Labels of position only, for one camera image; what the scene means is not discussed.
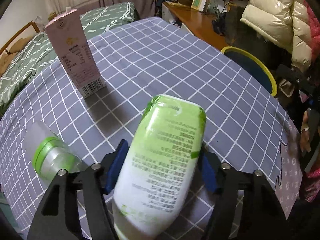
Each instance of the green and white plastic bottle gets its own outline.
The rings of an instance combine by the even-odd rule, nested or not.
[[[23,146],[36,173],[47,185],[61,169],[72,173],[87,167],[43,122],[34,122],[30,126]]]
[[[120,240],[151,240],[179,215],[196,168],[206,115],[168,95],[144,111],[112,200]]]

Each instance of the blue gripper pad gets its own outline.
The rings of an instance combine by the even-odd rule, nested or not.
[[[107,173],[107,182],[105,189],[108,194],[115,188],[116,182],[118,180],[122,165],[127,156],[129,150],[128,142],[124,139],[121,140],[119,146],[116,149],[117,155],[113,160],[108,173]]]
[[[219,166],[219,158],[214,153],[207,152],[202,148],[198,160],[198,168],[201,171],[204,186],[210,192],[215,192],[218,188],[216,172]]]

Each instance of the carton nutrition label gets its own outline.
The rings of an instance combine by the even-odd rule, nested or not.
[[[78,44],[69,49],[69,53],[62,57],[63,65],[68,71],[72,81],[78,87],[85,86],[88,81],[100,75],[92,57],[88,44]]]

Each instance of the gray checkered tablecloth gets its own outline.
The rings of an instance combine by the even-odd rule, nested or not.
[[[276,186],[280,142],[287,142],[289,118],[239,65],[157,17],[117,27],[89,45],[106,88],[83,99],[57,60],[27,85],[0,122],[0,181],[25,235],[46,189],[24,154],[28,127],[43,120],[87,164],[100,162],[122,138],[132,141],[147,102],[157,94],[201,105],[207,114],[204,141],[209,150],[238,170],[263,170]],[[196,171],[181,214],[158,239],[200,239],[214,198]],[[111,196],[106,199],[112,213]],[[81,205],[79,215],[89,237]]]

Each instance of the bed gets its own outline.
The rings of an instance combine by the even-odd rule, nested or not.
[[[80,16],[84,33],[91,39],[107,30],[137,20],[138,15],[134,4],[124,2],[86,12]],[[40,32],[34,22],[30,22],[19,30],[0,50],[7,47],[25,29],[33,26],[36,35],[12,60],[5,73],[0,78],[0,118],[10,106],[17,94],[37,76],[44,66],[54,62],[57,55],[45,32]]]

